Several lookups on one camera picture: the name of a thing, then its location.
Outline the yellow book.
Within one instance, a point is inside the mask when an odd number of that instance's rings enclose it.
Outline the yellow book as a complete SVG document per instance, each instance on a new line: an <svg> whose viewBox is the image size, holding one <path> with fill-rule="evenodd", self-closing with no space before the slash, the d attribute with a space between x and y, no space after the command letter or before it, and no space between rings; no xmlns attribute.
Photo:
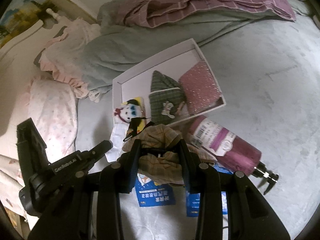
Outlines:
<svg viewBox="0 0 320 240"><path fill-rule="evenodd" d="M123 121L132 125L132 130L137 133L142 131L145 126L145 106L142 97L136 97L121 104L119 116Z"/></svg>

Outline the green plaid pouch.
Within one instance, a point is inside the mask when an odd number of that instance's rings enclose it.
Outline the green plaid pouch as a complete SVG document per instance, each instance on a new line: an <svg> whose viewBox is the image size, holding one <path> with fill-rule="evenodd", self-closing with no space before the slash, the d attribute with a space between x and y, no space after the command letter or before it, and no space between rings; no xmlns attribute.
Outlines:
<svg viewBox="0 0 320 240"><path fill-rule="evenodd" d="M156 70L152 74L149 103L151 121L168 125L183 115L186 97L176 80Z"/></svg>

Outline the white small cloth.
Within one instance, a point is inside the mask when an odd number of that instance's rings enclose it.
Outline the white small cloth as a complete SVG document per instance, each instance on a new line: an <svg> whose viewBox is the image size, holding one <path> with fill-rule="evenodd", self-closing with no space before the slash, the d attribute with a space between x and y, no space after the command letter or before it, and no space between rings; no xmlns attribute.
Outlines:
<svg viewBox="0 0 320 240"><path fill-rule="evenodd" d="M105 93L106 93L106 89L102 89L102 88L94 89L88 93L88 98L89 98L89 100L91 100L95 103L98 103L100 101L101 97Z"/></svg>

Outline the dark blue packet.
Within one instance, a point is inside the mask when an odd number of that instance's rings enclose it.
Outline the dark blue packet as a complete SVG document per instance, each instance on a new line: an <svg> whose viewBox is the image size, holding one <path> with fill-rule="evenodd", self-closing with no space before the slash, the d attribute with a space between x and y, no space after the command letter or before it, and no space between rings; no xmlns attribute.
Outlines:
<svg viewBox="0 0 320 240"><path fill-rule="evenodd" d="M215 168L220 173L225 174L233 174L230 170L222 167L219 164L214 164L213 168ZM191 194L188 191L185 191L186 196L186 212L187 217L198 217L199 210L200 210L200 194ZM227 196L226 192L221 192L221 199L222 199L222 214L227 215L228 214L228 207L227 207Z"/></svg>

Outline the pink floral pillow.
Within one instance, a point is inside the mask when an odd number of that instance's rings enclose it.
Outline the pink floral pillow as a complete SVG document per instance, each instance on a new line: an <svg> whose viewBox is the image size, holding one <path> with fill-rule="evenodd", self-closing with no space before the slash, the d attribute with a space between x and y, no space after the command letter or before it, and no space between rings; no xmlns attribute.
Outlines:
<svg viewBox="0 0 320 240"><path fill-rule="evenodd" d="M48 79L31 83L28 113L47 146L51 163L75 151L76 103L74 92L66 83Z"/></svg>

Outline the purple pump bottle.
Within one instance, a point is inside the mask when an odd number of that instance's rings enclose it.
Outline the purple pump bottle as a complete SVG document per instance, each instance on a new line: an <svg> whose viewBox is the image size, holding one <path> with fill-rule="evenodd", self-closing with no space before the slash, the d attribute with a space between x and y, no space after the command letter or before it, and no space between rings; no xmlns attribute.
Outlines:
<svg viewBox="0 0 320 240"><path fill-rule="evenodd" d="M271 191L279 176L269 171L261 162L262 152L227 128L201 115L189 128L192 142L217 159L231 172L241 171L245 175L262 178L268 183L264 194Z"/></svg>

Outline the white cardboard box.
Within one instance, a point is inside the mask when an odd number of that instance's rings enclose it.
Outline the white cardboard box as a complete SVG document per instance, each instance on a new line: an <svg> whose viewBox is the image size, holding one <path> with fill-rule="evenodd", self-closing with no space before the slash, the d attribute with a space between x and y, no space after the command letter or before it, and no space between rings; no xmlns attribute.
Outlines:
<svg viewBox="0 0 320 240"><path fill-rule="evenodd" d="M113 107L140 99L147 121L171 127L225 106L218 81L193 39L133 66L113 80Z"/></svg>

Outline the purple striped cloth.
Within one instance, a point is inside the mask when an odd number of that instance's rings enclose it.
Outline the purple striped cloth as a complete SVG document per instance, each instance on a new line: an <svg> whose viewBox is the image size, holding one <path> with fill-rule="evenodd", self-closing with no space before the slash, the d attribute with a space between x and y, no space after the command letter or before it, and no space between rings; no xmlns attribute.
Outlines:
<svg viewBox="0 0 320 240"><path fill-rule="evenodd" d="M119 25L155 28L211 10L269 13L288 21L296 19L287 0L125 0L119 6L116 20Z"/></svg>

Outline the pink ruffled cushion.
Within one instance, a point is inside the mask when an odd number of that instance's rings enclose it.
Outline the pink ruffled cushion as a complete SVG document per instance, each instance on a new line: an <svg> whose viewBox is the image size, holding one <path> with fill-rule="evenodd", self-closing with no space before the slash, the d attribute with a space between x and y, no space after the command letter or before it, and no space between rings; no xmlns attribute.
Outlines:
<svg viewBox="0 0 320 240"><path fill-rule="evenodd" d="M81 55L85 46L99 34L100 25L77 18L45 44L34 64L50 72L54 80L69 84L77 98L86 98L89 90L88 83L82 79Z"/></svg>

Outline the white folded bedding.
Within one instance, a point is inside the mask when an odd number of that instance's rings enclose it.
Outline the white folded bedding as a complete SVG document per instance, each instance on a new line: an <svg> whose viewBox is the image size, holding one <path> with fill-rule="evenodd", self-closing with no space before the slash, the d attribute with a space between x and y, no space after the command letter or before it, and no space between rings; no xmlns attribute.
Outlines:
<svg viewBox="0 0 320 240"><path fill-rule="evenodd" d="M19 192L24 187L18 160L1 155L1 202L12 212L26 218Z"/></svg>

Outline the grey-green blanket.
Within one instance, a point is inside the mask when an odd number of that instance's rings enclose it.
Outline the grey-green blanket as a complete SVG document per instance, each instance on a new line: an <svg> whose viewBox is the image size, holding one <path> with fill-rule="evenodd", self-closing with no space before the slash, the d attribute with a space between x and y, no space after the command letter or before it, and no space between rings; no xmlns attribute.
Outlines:
<svg viewBox="0 0 320 240"><path fill-rule="evenodd" d="M180 42L194 39L202 46L255 20L271 16L271 11L251 14L243 11L196 12L175 23L155 28L116 24L118 1L103 4L98 12L100 36L84 47L79 64L88 90L106 93L112 81L136 64Z"/></svg>

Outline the beige plaid cloth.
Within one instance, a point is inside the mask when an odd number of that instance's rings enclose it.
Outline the beige plaid cloth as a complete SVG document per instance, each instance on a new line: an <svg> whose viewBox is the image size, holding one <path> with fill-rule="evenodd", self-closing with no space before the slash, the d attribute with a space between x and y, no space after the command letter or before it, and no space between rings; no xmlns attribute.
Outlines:
<svg viewBox="0 0 320 240"><path fill-rule="evenodd" d="M180 132L163 124L149 126L124 143L123 151L129 152L135 140L141 141L143 153L138 161L138 173L161 184L183 185L182 165L178 160L178 146L183 139Z"/></svg>

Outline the framed landscape painting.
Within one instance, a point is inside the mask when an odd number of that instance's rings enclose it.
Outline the framed landscape painting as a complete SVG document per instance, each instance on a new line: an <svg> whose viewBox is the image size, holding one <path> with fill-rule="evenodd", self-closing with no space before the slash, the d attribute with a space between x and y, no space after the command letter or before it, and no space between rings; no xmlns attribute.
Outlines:
<svg viewBox="0 0 320 240"><path fill-rule="evenodd" d="M12 0L1 17L1 47L37 21L48 18L48 8L57 10L51 0Z"/></svg>

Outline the white snowman plush toy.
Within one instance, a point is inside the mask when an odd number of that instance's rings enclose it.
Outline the white snowman plush toy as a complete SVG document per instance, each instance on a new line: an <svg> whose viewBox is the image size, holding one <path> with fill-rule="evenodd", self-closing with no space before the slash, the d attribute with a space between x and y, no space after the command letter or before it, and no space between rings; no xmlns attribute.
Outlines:
<svg viewBox="0 0 320 240"><path fill-rule="evenodd" d="M143 116L142 108L136 99L131 99L114 109L113 120L116 124L129 124L133 118Z"/></svg>

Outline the blue mask packet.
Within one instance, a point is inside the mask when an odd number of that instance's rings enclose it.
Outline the blue mask packet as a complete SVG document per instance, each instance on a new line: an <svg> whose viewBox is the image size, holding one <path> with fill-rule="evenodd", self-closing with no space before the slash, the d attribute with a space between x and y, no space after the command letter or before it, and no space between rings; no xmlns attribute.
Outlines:
<svg viewBox="0 0 320 240"><path fill-rule="evenodd" d="M140 207L175 205L173 189L168 184L156 184L149 177L138 173L135 183Z"/></svg>

